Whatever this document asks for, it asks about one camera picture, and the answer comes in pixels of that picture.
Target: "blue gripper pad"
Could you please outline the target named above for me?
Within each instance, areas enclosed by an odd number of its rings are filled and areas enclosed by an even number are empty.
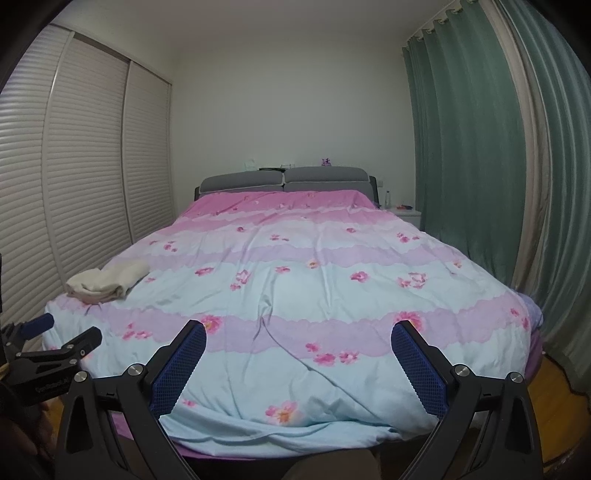
[[[446,385],[402,322],[392,328],[391,342],[392,351],[424,409],[442,419],[449,409]]]
[[[20,325],[21,337],[23,340],[33,340],[37,335],[41,335],[43,332],[53,328],[53,324],[54,320],[51,313],[44,313],[43,315]]]
[[[152,383],[150,410],[156,418],[159,418],[160,415],[167,415],[173,410],[175,403],[183,392],[183,388],[205,351],[207,344],[205,327],[199,322],[193,322],[194,325],[189,334],[184,332],[187,325],[173,340],[170,346],[173,346],[180,336],[186,335]]]

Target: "black clamp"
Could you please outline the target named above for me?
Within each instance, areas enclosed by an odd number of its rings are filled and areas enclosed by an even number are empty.
[[[153,476],[198,480],[158,422],[170,413],[205,351],[205,328],[190,320],[146,365],[134,364],[118,377],[74,376],[64,401],[57,440],[56,479],[131,480],[111,411],[123,412]]]
[[[392,351],[423,407],[440,422],[401,480],[439,480],[449,469],[474,414],[487,411],[463,480],[541,479],[540,437],[523,376],[475,375],[452,366],[405,320],[392,329]]]

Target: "metal screw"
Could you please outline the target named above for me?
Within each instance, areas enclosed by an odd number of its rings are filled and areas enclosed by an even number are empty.
[[[466,365],[456,365],[453,370],[458,377],[467,377],[470,375],[470,369]]]
[[[509,374],[509,378],[511,379],[511,381],[513,381],[515,383],[522,383],[523,382],[523,376],[519,372],[511,372]]]
[[[74,382],[83,382],[88,377],[88,374],[83,370],[74,375]]]
[[[127,369],[127,373],[132,377],[139,375],[141,372],[144,371],[144,366],[142,364],[133,364],[131,367]]]

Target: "sliding wardrobe door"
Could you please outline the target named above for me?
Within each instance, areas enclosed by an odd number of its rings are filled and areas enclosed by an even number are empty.
[[[0,283],[2,324],[43,312],[62,284],[41,194],[41,144],[51,85],[70,32],[49,26],[0,94]]]
[[[121,172],[129,63],[74,36],[61,60],[43,138],[50,233],[66,280],[131,245]]]
[[[174,220],[168,163],[170,85],[134,62],[123,115],[123,172],[134,242]]]

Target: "ceiling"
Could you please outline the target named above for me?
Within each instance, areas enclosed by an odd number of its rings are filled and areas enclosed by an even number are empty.
[[[406,40],[450,0],[92,0],[177,48],[274,33]],[[74,0],[84,3],[85,0]]]

